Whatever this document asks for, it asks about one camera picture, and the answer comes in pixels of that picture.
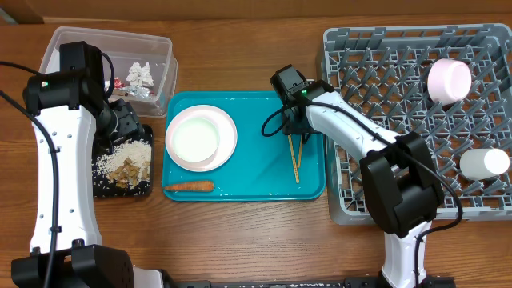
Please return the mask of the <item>red foil wrapper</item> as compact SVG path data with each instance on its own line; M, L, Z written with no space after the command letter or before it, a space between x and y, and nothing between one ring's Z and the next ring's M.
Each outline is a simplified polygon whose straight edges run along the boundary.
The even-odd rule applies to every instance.
M149 99L154 93L147 87L126 85L119 78L115 78L112 95Z

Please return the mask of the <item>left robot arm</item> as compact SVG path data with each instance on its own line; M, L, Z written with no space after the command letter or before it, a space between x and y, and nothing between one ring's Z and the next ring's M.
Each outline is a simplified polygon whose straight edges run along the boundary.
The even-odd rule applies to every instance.
M38 209L30 255L11 263L19 287L172 287L164 270L134 266L103 245L94 211L93 164L131 140L151 141L129 103L111 101L109 56L86 42L60 45L60 68L33 71L17 108L38 147Z

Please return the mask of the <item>white cup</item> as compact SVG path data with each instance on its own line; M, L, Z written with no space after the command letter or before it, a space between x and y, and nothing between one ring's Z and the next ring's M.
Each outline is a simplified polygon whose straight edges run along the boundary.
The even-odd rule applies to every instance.
M510 159L504 150L472 149L461 156L459 166L465 178L483 180L507 172Z

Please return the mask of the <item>white tissue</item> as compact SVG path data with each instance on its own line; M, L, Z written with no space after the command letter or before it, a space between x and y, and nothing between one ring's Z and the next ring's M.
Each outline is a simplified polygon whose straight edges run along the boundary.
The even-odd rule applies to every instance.
M144 66L141 66L139 62L134 62L129 68L126 80L132 86L154 86L154 80L150 73L150 64L147 62Z

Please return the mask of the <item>white medium bowl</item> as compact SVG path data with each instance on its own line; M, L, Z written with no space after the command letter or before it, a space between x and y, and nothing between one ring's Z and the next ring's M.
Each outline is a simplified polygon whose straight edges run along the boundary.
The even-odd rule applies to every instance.
M461 61L442 58L437 60L427 75L427 91L433 102L451 105L462 101L470 93L471 71Z

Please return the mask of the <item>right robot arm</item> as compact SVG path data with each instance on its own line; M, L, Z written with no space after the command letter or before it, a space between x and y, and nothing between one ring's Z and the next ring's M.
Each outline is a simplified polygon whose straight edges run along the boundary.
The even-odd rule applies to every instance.
M372 122L324 81L296 78L271 85L288 119L331 138L359 163L366 208L385 233L382 284L420 287L426 279L421 237L444 199L425 140Z

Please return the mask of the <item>brown food scraps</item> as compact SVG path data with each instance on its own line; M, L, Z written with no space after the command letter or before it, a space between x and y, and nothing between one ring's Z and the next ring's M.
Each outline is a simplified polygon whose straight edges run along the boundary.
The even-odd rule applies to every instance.
M150 172L150 161L135 162L126 158L119 167L108 173L107 179L116 187L133 189L141 182L148 182Z

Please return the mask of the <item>white rice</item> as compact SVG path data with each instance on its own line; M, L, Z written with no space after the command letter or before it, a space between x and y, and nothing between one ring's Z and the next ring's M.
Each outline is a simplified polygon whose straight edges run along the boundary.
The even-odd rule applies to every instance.
M103 177L108 183L112 183L107 179L108 173L119 167L126 158L135 162L150 161L151 165L150 144L143 140L130 140L116 146L112 154L101 155L95 160L93 175Z

